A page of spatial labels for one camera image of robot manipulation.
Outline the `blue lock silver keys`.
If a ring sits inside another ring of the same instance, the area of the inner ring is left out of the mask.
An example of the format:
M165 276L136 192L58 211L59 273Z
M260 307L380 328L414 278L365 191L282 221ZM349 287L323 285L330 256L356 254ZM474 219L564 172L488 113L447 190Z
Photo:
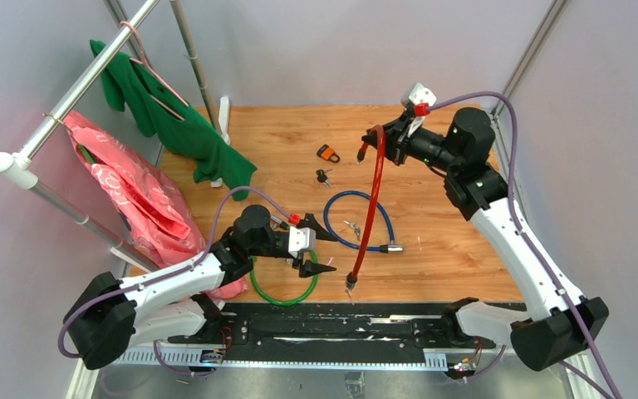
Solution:
M357 222L344 220L344 224L346 224L352 231L352 233L356 236L356 242L359 243L361 241L361 227Z

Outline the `red cable lock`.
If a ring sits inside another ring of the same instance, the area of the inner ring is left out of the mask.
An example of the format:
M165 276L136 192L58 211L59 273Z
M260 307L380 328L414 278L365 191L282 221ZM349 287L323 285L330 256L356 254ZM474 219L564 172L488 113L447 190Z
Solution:
M371 128L371 133L375 134L376 138L376 158L375 158L375 168L373 173L373 179L371 184L371 196L369 199L369 205L366 213L366 222L364 228L364 234L361 239L361 244L359 246L358 254L356 256L354 266L352 270L346 275L346 294L350 301L352 301L351 293L358 282L358 276L361 271L361 266L364 262L367 247L369 244L372 228L375 221L375 214L377 212L377 204L378 198L380 194L381 180L384 169L384 160L385 160L385 150L386 150L386 141L385 141L385 128L381 125L375 125Z

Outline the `orange black padlock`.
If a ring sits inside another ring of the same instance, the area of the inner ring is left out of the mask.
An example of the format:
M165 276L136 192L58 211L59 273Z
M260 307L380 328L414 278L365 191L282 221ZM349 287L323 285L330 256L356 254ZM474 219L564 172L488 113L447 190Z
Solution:
M332 147L330 147L327 144L322 145L317 150L317 156L323 160L329 161L334 164L337 164L341 161L341 157L336 153L336 151Z

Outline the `black padlock keys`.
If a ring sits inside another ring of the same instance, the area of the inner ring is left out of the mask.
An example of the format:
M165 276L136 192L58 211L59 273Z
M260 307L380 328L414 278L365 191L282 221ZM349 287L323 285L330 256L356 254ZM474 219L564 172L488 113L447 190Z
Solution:
M327 188L331 188L332 187L332 184L329 181L325 170L316 170L316 175L317 175L317 181L319 183L321 183L322 185L324 185Z

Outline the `blue cable lock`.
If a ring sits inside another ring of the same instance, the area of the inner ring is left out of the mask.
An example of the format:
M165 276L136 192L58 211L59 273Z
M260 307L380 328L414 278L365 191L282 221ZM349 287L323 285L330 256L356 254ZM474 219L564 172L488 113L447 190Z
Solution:
M339 242L340 244L345 245L347 248L358 250L359 246L361 244L361 241L359 243L357 243L356 242L356 236L355 236L355 240L354 241L350 241L348 239L345 239L341 234L339 234L332 227L331 221L330 221L330 215L331 215L331 210L333 208L333 205L338 200L346 198L346 197L358 197L358 198L362 198L362 199L365 199L365 200L369 200L370 199L370 195L368 195L367 193L356 191L356 190L345 190L345 191L339 192L339 193L333 195L326 202L326 204L324 206L324 209L322 211L322 218L323 218L324 225L325 225L326 229L330 233L334 234L337 237L337 239L338 239L337 242ZM396 242L395 230L394 230L394 226L392 224L392 221L390 219L389 214L387 213L386 209L380 203L377 204L377 211L380 213L380 216L382 217L382 219L385 222L385 227L386 227L386 231L387 231L389 242L387 244L381 244L381 245L368 245L367 252L382 253L382 254L402 254L404 252L404 247L401 244L398 244ZM355 220L352 220L352 219L344 219L344 220L349 220L349 221L355 222Z

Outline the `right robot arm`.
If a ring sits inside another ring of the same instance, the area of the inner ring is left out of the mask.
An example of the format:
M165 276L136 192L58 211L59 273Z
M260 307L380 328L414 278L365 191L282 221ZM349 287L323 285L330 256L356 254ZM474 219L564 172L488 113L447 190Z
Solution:
M485 111L461 108L446 134L426 130L412 110L378 129L387 160L408 157L444 173L451 204L496 251L522 293L525 310L515 311L464 298L448 305L441 335L452 347L473 337L512 348L521 362L542 371L590 348L609 310L601 298L587 298L546 254L508 183L488 161L495 133Z

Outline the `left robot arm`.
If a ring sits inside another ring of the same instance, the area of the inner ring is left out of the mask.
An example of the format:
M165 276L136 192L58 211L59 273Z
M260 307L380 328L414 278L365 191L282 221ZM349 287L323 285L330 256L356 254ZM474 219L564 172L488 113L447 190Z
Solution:
M95 276L64 317L58 345L70 337L76 348L72 357L97 370L132 347L168 337L214 342L221 333L223 301L212 299L210 291L243 278L258 257L291 259L302 278L332 272L332 266L303 258L319 240L336 237L313 214L276 231L267 208L249 205L205 253L134 278Z

